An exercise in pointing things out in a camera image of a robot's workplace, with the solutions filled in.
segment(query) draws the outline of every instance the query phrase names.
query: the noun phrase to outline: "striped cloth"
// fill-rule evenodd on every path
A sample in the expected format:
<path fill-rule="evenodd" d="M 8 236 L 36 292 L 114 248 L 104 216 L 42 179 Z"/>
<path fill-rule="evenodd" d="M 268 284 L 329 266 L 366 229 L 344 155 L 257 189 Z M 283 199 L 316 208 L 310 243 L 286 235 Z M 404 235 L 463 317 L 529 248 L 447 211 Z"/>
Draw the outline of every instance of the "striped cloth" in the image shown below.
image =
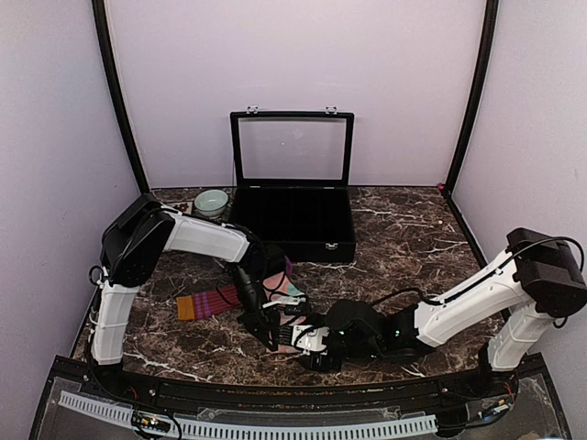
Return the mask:
<path fill-rule="evenodd" d="M 222 287 L 219 290 L 228 302 L 224 301 L 217 291 L 200 291 L 189 296 L 177 298 L 177 311 L 180 320 L 192 321 L 194 319 L 209 318 L 214 314 L 221 314 L 226 310 L 241 307 L 235 286 Z"/>

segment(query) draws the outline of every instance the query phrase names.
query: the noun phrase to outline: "brown marble table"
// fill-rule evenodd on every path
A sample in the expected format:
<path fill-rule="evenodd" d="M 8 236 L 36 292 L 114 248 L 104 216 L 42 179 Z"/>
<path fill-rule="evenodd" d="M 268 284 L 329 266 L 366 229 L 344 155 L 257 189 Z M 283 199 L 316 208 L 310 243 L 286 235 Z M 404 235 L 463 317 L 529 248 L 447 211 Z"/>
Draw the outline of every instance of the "brown marble table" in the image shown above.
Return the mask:
<path fill-rule="evenodd" d="M 158 190 L 163 202 L 192 201 L 201 192 Z M 357 234 L 352 264 L 298 263 L 292 282 L 317 312 L 340 298 L 374 300 L 418 286 L 428 294 L 448 290 L 479 268 L 444 199 L 433 188 L 350 188 Z M 170 252 L 133 304 L 124 343 L 124 367 L 154 376 L 213 383 L 296 386 L 351 385 L 405 380 L 472 369 L 477 352 L 503 324 L 492 316 L 453 337 L 412 365 L 377 359 L 349 360 L 337 374 L 307 371 L 296 355 L 269 353 L 237 323 L 233 310 L 199 321 L 179 321 L 175 297 L 229 284 L 219 262 Z M 385 314 L 418 301 L 407 293 L 379 306 Z M 75 358 L 83 358 L 84 332 Z"/>

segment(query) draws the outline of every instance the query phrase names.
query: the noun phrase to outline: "white wall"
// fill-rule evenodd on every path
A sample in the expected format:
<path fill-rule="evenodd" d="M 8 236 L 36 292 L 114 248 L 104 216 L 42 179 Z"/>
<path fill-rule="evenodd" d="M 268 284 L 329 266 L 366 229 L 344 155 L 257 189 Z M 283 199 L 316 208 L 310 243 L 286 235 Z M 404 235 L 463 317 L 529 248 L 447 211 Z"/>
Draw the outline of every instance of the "white wall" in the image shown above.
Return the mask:
<path fill-rule="evenodd" d="M 486 256 L 525 226 L 587 247 L 587 3 L 500 4 L 455 199 Z M 587 310 L 540 341 L 570 427 L 587 433 Z"/>
<path fill-rule="evenodd" d="M 91 2 L 0 2 L 0 427 L 28 438 L 93 289 L 100 236 L 137 195 Z"/>
<path fill-rule="evenodd" d="M 152 187 L 230 184 L 228 114 L 247 105 L 354 112 L 352 184 L 444 181 L 483 0 L 107 4 Z"/>

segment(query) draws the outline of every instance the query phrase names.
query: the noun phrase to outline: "open box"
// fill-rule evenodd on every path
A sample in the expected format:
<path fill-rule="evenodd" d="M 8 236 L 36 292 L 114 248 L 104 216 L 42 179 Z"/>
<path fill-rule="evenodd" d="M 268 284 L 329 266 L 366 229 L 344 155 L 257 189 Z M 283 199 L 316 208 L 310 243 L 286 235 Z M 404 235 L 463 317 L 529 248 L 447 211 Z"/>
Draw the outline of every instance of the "open box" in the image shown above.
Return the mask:
<path fill-rule="evenodd" d="M 228 221 L 291 261 L 351 262 L 353 123 L 352 113 L 231 113 L 238 187 Z"/>

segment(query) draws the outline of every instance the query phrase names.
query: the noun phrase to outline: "white bowl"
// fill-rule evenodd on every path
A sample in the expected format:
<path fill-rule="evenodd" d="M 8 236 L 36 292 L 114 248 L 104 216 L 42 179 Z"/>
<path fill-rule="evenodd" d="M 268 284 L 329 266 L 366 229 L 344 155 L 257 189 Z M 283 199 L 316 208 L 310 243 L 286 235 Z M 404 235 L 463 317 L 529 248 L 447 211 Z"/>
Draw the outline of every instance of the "white bowl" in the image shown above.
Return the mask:
<path fill-rule="evenodd" d="M 194 200 L 194 206 L 198 213 L 204 217 L 219 217 L 227 208 L 228 194 L 220 190 L 208 190 L 202 192 Z"/>

